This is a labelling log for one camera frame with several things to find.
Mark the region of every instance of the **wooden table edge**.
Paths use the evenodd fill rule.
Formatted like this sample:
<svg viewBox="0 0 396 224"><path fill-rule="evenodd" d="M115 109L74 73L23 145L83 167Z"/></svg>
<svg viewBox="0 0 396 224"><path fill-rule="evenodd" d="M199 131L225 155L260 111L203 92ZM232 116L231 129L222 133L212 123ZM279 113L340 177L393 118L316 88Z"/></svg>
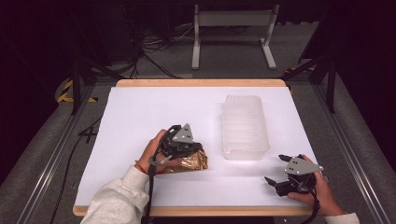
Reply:
<svg viewBox="0 0 396 224"><path fill-rule="evenodd" d="M74 206L78 217L86 215L88 206ZM297 217L309 216L307 206L208 206L208 207L151 207L152 217Z"/></svg>
<svg viewBox="0 0 396 224"><path fill-rule="evenodd" d="M122 79L116 87L286 87L282 79Z"/></svg>

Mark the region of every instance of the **gold foil bag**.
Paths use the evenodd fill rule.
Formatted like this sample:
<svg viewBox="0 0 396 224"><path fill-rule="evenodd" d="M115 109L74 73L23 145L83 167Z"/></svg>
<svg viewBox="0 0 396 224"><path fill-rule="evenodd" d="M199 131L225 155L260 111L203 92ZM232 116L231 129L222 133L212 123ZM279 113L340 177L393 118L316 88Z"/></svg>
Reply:
<svg viewBox="0 0 396 224"><path fill-rule="evenodd" d="M207 169L207 156L205 151L202 149L191 154L189 157L183 158L183 161L179 165L166 167L161 173L180 173L204 169Z"/></svg>

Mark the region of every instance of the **gray carpet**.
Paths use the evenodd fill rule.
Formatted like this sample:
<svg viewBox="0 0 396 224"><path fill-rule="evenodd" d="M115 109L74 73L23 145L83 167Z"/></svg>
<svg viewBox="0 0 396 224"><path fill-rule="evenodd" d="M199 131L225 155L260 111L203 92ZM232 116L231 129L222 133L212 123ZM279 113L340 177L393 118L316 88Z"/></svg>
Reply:
<svg viewBox="0 0 396 224"><path fill-rule="evenodd" d="M149 56L170 72L185 78L280 77L285 69L298 66L297 60L315 27L315 24L275 27L270 43L277 65L275 70L269 70L264 60L262 49L258 44L258 39L262 37L262 30L258 28L248 28L242 34L235 34L223 29L207 30L202 36L201 61L197 71L191 70L193 43L190 39L177 43L167 50L151 53ZM158 68L144 60L139 61L137 68L139 72L137 78L166 78ZM356 181L356 176L351 172L345 159L343 146L338 139L337 132L332 127L326 110L320 103L315 87L306 81L308 75L307 73L301 74L289 81L288 84L292 86L293 100L318 162L325 167L325 175L329 176L334 195L342 207L347 212L356 212L363 224L376 223L364 194L361 193L359 182ZM325 90L324 84L320 86L321 90ZM99 101L85 105L70 140L67 142L61 162L34 213L32 223L50 223L54 205L62 186L67 160L78 140L78 133L102 116L112 85L114 82L109 78L99 79L92 92L92 97L98 97ZM6 182L1 186L0 223L17 222L64 131L67 121L70 119L71 110L72 104L60 103L57 110L26 148ZM396 215L391 211L396 207L395 173L390 169L340 79L337 79L336 84L335 111L335 116L345 132L348 143L361 162L390 223L396 223ZM73 215L72 207L76 199L79 180L94 143L94 138L89 143L86 143L85 140L86 138L83 138L79 142L71 160L64 195L54 223L79 223L81 221L81 217ZM305 218L275 217L275 223L300 223ZM317 217L313 223L323 223L323 220L321 217Z"/></svg>

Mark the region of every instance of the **metal rail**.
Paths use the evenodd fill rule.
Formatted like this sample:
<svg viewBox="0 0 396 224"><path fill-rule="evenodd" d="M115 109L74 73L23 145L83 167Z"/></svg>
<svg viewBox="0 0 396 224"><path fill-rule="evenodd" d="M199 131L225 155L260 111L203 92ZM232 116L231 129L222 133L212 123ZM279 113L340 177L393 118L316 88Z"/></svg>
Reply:
<svg viewBox="0 0 396 224"><path fill-rule="evenodd" d="M381 205L378 197L375 194L375 191L370 183L369 178L367 177L366 173L364 173L361 164L356 157L352 146L349 144L347 137L338 122L337 117L334 113L332 113L329 108L327 107L326 103L326 96L323 89L319 85L313 85L313 89L319 98L320 104L323 107L323 110L326 112L327 117L329 118L332 127L337 135L337 138L342 146L342 153L346 159L346 162L349 166L350 171L352 172L353 176L355 177L356 183L361 190L361 194L364 197L374 219L375 223L386 223L390 224L389 218Z"/></svg>
<svg viewBox="0 0 396 224"><path fill-rule="evenodd" d="M29 198L29 201L24 206L23 211L21 212L20 218L18 219L17 223L24 224L24 223L30 223L32 221L32 218L35 215L35 211L40 205L41 200L43 199L44 194L46 193L47 188L50 185L50 181L52 180L56 172L56 169L58 168L58 165L62 159L64 151L66 150L67 144L70 139L70 135L73 132L79 120L79 117L81 116L81 113L84 110L84 107L91 96L92 91L93 91L93 86L87 86L84 89L84 92L81 97L81 102L83 102L83 104L78 108L76 114L74 116L71 116L69 121L67 121L64 132L62 133L61 138L58 141L58 144L53 150L52 155L49 158L49 161L46 165L46 168L41 173L41 176L39 177L35 185L35 189L33 190Z"/></svg>

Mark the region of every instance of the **clear plastic container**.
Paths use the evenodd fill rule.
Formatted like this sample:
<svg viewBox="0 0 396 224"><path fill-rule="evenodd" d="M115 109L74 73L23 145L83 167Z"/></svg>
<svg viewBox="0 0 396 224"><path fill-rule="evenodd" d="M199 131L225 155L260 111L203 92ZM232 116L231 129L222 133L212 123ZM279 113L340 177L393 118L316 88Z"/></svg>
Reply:
<svg viewBox="0 0 396 224"><path fill-rule="evenodd" d="M270 148L262 99L254 95L229 95L222 106L224 157L258 161Z"/></svg>

